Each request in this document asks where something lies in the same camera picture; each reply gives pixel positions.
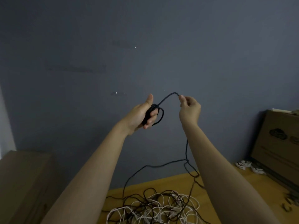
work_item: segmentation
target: person's right arm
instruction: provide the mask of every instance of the person's right arm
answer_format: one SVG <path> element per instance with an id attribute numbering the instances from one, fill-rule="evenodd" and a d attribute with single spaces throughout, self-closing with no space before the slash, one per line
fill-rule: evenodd
<path id="1" fill-rule="evenodd" d="M 201 106 L 180 95 L 180 120 L 209 198 L 222 223 L 279 224 L 246 179 L 219 153 L 197 125 Z"/>

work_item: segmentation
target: gray wall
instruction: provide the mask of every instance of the gray wall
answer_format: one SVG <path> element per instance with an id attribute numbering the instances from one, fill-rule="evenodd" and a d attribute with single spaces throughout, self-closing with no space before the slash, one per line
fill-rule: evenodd
<path id="1" fill-rule="evenodd" d="M 231 162 L 248 152 L 259 111 L 298 108 L 298 0 L 1 5 L 0 80 L 16 147 L 54 153 L 68 181 L 149 93 L 195 97 L 200 127 Z M 160 124 L 126 139 L 111 188 L 144 164 L 184 157 L 178 98 L 162 107 Z M 184 172 L 145 169 L 130 184 Z"/>

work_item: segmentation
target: person's left hand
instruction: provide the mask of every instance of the person's left hand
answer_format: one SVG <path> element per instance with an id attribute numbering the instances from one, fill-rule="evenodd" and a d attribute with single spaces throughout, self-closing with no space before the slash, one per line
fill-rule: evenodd
<path id="1" fill-rule="evenodd" d="M 145 130 L 149 129 L 157 118 L 158 109 L 150 113 L 151 118 L 142 126 L 141 122 L 145 117 L 146 111 L 151 107 L 154 96 L 150 94 L 145 103 L 135 106 L 120 122 L 123 123 L 128 135 L 132 135 L 136 130 L 143 127 Z"/>

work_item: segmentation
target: person's right hand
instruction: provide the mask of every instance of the person's right hand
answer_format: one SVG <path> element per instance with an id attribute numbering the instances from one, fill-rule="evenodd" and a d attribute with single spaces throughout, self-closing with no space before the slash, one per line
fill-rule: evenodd
<path id="1" fill-rule="evenodd" d="M 178 97 L 181 102 L 180 120 L 182 125 L 197 124 L 201 105 L 193 97 Z"/>

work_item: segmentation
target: forearm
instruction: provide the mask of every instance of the forearm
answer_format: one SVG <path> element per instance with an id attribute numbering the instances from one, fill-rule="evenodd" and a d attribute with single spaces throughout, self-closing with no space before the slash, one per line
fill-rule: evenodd
<path id="1" fill-rule="evenodd" d="M 183 125 L 207 193 L 222 223 L 279 223 L 258 192 L 195 124 Z"/>
<path id="2" fill-rule="evenodd" d="M 42 224 L 97 222 L 125 137 L 121 125 L 116 124 L 54 203 Z"/>

